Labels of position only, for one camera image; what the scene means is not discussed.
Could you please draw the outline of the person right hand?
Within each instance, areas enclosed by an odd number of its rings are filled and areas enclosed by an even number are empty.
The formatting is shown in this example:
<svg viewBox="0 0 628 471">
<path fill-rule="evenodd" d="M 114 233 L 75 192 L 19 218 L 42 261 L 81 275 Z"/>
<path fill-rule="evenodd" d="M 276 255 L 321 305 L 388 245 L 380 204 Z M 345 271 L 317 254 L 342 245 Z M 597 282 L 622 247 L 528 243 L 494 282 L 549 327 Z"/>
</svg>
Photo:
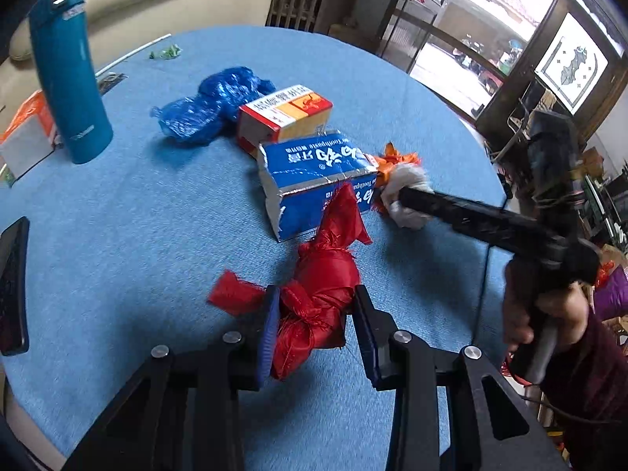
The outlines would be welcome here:
<svg viewBox="0 0 628 471">
<path fill-rule="evenodd" d="M 564 350 L 579 342 L 586 333 L 590 305 L 578 282 L 562 290 L 541 293 L 531 265 L 511 259 L 504 269 L 506 291 L 502 302 L 504 343 L 509 352 L 533 342 L 534 316 L 541 312 L 558 328 L 557 349 Z"/>
</svg>

